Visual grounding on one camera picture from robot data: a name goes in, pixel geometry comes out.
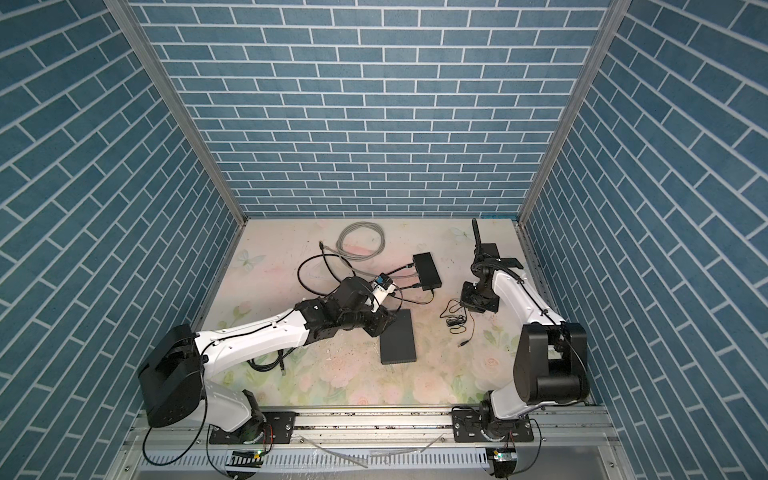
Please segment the large black box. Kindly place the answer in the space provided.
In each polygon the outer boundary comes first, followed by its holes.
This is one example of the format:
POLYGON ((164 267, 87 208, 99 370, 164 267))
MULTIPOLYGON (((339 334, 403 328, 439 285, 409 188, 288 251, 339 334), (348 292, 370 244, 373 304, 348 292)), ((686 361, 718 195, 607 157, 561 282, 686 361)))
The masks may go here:
POLYGON ((396 313, 395 319, 379 337, 382 365, 413 363, 417 361, 414 330, 410 310, 396 313))

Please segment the black power adapter with cord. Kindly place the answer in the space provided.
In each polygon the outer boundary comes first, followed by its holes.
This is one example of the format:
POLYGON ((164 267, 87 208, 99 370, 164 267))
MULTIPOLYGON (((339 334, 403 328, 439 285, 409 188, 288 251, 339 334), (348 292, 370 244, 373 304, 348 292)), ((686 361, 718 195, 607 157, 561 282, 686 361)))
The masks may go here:
POLYGON ((433 290, 427 290, 423 292, 421 298, 407 298, 405 295, 401 296, 401 301, 403 303, 408 303, 411 305, 429 305, 432 303, 435 299, 435 292, 433 290))

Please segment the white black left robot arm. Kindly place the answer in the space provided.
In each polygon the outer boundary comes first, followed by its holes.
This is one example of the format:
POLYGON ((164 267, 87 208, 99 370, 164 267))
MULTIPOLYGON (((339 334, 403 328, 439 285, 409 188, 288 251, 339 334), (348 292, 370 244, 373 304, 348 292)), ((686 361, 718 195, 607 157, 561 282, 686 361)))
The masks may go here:
POLYGON ((394 316, 383 305, 396 290, 391 278, 347 277, 331 293, 297 303, 273 317, 227 329, 172 328, 138 369, 152 428, 188 417, 239 436, 258 436, 266 421, 255 396, 214 382, 220 372, 273 352, 287 352, 360 328, 379 336, 394 316))

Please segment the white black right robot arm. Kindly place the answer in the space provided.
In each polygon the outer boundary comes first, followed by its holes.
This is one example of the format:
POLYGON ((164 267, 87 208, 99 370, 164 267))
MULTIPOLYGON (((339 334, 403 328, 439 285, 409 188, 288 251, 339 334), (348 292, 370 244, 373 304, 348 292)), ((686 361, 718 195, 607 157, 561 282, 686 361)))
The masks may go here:
POLYGON ((462 286, 460 303, 467 310, 496 313, 504 305, 519 331, 512 381, 489 391, 481 410, 489 421, 517 420, 550 405, 587 399, 587 333, 568 322, 528 286, 522 263, 504 258, 494 243, 476 241, 470 266, 477 281, 462 286))

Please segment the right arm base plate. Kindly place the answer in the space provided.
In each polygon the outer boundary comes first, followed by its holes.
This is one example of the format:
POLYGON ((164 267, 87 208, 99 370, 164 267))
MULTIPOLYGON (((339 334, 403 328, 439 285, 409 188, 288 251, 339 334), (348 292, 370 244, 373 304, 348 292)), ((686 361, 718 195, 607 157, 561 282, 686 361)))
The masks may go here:
POLYGON ((451 426, 456 443, 532 442, 534 434, 527 418, 500 420, 489 411, 454 406, 451 426))

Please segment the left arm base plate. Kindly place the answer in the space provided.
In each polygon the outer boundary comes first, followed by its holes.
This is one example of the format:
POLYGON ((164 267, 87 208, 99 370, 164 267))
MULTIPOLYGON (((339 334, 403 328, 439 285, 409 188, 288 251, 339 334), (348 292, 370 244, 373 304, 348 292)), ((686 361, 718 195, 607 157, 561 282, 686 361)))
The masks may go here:
POLYGON ((288 444, 297 414, 294 411, 266 411, 257 414, 233 432, 214 427, 208 440, 214 445, 288 444))

